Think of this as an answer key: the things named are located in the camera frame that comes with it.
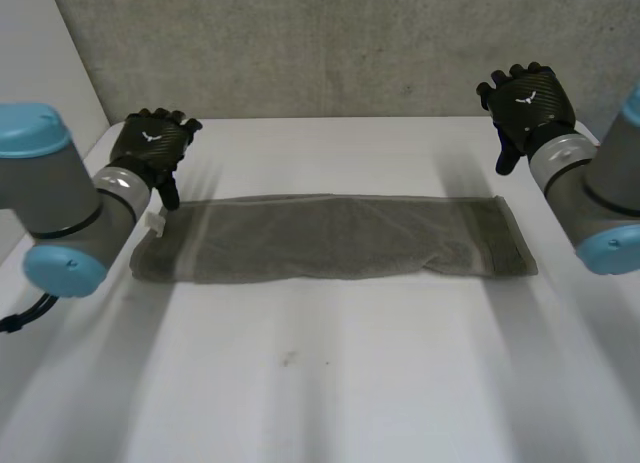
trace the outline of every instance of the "blue end cap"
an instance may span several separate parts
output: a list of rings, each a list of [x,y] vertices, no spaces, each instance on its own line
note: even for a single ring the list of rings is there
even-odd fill
[[[590,236],[576,248],[589,270],[621,275],[640,269],[640,225],[620,226]]]
[[[36,158],[71,143],[60,115],[42,103],[0,105],[0,158]]]
[[[629,123],[640,127],[640,83],[627,98],[622,107],[622,114]]]
[[[34,246],[22,267],[31,283],[65,298],[90,295],[107,276],[107,269],[93,256],[65,246]]]

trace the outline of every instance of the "robotic arm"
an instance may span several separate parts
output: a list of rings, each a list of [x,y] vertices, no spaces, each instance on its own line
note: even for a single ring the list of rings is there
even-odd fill
[[[157,188],[180,204],[173,179],[202,125],[162,108],[129,115],[110,163],[89,177],[69,130],[42,104],[0,105],[0,208],[12,209],[34,239],[29,280],[55,297],[93,293]]]
[[[476,92],[491,113],[508,175],[526,156],[529,169],[573,244],[596,274],[640,269],[640,86],[597,149],[575,129],[573,108],[551,68],[514,65]]]

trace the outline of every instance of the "concrete wall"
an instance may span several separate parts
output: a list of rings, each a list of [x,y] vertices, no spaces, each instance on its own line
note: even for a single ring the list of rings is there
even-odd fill
[[[40,101],[56,107],[84,155],[107,118],[54,0],[0,0],[0,103]],[[0,261],[22,236],[11,211],[0,211]]]
[[[640,0],[56,0],[112,122],[478,115],[497,68],[551,65],[602,135],[640,76]]]

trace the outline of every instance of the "gray towel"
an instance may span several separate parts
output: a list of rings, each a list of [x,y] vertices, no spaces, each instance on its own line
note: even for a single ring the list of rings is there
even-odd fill
[[[428,269],[537,273],[504,199],[277,195],[184,203],[135,249],[135,278],[250,283]]]

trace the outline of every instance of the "black glove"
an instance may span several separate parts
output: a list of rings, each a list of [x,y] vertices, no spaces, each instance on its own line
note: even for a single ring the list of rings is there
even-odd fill
[[[158,108],[151,114],[143,108],[127,116],[124,127],[111,150],[111,164],[126,168],[140,176],[151,188],[157,188],[167,210],[180,206],[180,197],[173,172],[193,135],[202,124],[191,118],[184,125],[184,113],[169,113]]]
[[[476,89],[498,130],[502,152],[496,171],[501,175],[511,173],[521,156],[535,151],[532,135],[540,133],[543,125],[552,123],[544,130],[546,137],[563,131],[573,133],[576,124],[571,102],[551,68],[533,62],[526,70],[513,65],[509,73],[511,77],[496,70],[491,73],[495,89],[485,82]]]

